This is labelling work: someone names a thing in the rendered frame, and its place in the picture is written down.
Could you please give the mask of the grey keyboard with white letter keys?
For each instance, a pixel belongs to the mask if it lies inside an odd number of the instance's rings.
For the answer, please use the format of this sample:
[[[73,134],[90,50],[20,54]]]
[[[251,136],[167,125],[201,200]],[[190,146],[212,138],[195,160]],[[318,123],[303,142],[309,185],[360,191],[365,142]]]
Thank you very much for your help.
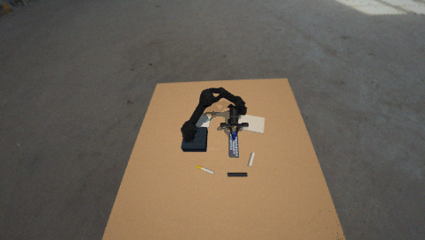
[[[229,132],[229,157],[239,158],[238,133],[235,140],[233,140],[231,132]]]

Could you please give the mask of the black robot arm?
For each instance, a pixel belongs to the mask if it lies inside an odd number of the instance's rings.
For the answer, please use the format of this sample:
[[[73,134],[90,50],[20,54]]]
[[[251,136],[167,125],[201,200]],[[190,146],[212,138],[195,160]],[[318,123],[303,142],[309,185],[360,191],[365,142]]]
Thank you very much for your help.
[[[219,94],[214,97],[213,94]],[[229,104],[227,107],[230,108],[230,115],[246,115],[247,107],[245,107],[245,102],[240,96],[234,96],[229,91],[224,89],[223,87],[219,88],[208,88],[202,91],[199,97],[199,104],[197,105],[195,111],[190,117],[189,121],[186,121],[181,128],[181,132],[183,135],[183,139],[185,142],[192,142],[194,140],[194,134],[197,126],[199,118],[204,113],[207,107],[210,107],[213,103],[219,101],[221,98],[225,98],[234,103],[234,105]]]

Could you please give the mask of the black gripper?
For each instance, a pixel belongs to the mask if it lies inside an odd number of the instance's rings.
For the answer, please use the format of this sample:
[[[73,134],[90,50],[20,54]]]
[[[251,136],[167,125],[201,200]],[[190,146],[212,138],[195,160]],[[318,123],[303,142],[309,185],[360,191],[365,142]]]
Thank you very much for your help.
[[[232,127],[231,126],[237,126],[236,127],[236,131],[235,131],[235,133],[236,133],[235,137],[236,137],[239,129],[242,128],[242,127],[249,127],[249,124],[248,123],[241,123],[241,124],[239,124],[238,123],[238,115],[230,115],[230,124],[220,123],[220,127],[225,127],[225,126],[228,127],[228,129],[231,132],[232,138],[233,138],[233,132],[232,132]]]

